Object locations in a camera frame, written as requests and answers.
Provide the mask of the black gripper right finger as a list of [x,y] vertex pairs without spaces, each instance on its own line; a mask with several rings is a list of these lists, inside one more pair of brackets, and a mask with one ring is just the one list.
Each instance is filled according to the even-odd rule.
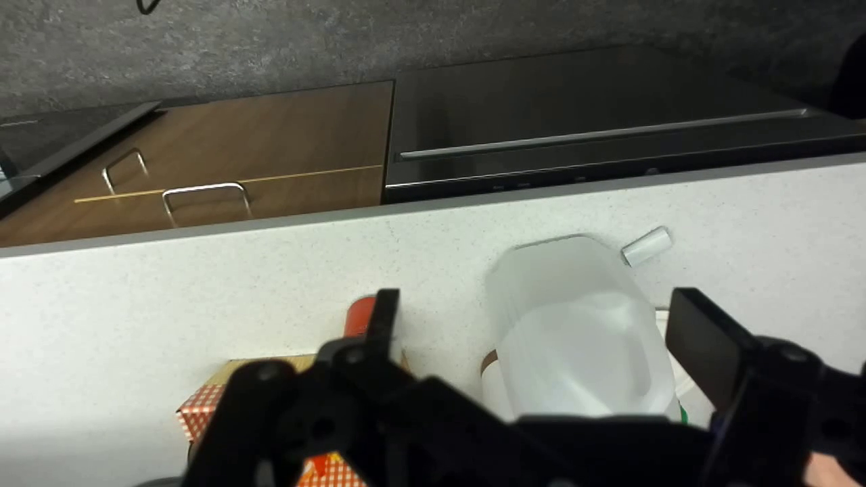
[[748,360],[757,340],[725,309],[696,287],[677,287],[665,345],[715,406],[720,428],[748,417]]

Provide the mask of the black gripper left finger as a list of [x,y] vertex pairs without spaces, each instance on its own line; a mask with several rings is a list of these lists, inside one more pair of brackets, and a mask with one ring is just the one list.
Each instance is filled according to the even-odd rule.
[[395,343],[395,324],[397,324],[397,309],[401,309],[401,293],[397,289],[379,289],[372,293],[376,306],[367,324],[367,333],[363,339],[333,339],[319,352],[317,360],[321,366],[359,366],[367,360],[390,360],[391,343]]

